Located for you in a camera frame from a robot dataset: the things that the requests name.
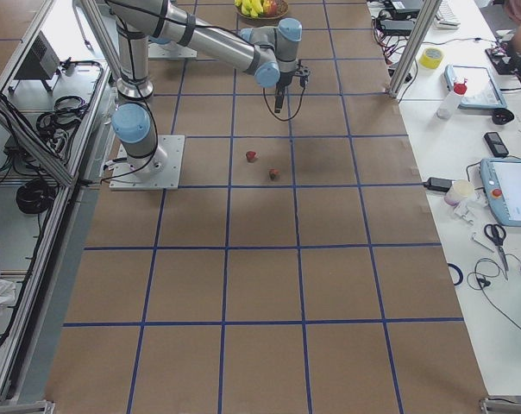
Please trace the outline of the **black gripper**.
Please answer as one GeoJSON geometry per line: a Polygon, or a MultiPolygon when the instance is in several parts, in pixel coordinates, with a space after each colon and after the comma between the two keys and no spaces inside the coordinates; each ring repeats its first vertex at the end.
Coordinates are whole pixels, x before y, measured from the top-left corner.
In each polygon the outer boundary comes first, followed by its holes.
{"type": "Polygon", "coordinates": [[[301,88],[305,88],[309,82],[311,70],[308,66],[302,63],[302,60],[294,60],[293,62],[287,62],[285,71],[280,71],[279,81],[276,84],[274,91],[274,106],[273,112],[279,114],[282,110],[285,88],[287,88],[295,78],[299,79],[299,85],[301,88]]]}

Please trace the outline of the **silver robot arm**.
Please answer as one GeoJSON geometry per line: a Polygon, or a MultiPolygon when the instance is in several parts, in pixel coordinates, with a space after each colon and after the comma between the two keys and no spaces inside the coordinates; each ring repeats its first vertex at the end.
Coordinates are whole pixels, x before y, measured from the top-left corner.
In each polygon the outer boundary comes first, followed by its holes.
{"type": "Polygon", "coordinates": [[[120,75],[116,88],[122,102],[112,117],[126,152],[129,171],[144,180],[166,165],[148,100],[154,88],[148,71],[148,43],[173,41],[233,66],[274,90],[273,116],[283,106],[287,87],[297,78],[306,86],[310,71],[298,59],[302,24],[284,18],[274,26],[234,33],[205,22],[168,1],[110,1],[116,18],[120,75]]]}

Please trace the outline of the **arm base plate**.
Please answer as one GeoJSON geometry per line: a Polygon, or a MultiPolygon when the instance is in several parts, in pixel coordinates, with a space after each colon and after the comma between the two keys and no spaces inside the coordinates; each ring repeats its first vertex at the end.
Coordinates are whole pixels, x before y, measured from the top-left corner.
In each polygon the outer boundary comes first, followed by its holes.
{"type": "Polygon", "coordinates": [[[128,158],[126,150],[120,144],[117,156],[126,160],[115,164],[113,170],[115,177],[110,180],[110,189],[113,191],[177,190],[184,146],[183,135],[160,135],[153,160],[139,170],[147,163],[148,158],[142,160],[128,158]]]}
{"type": "Polygon", "coordinates": [[[165,44],[148,43],[148,58],[151,60],[195,60],[197,52],[189,47],[182,47],[174,41],[165,44]]]}

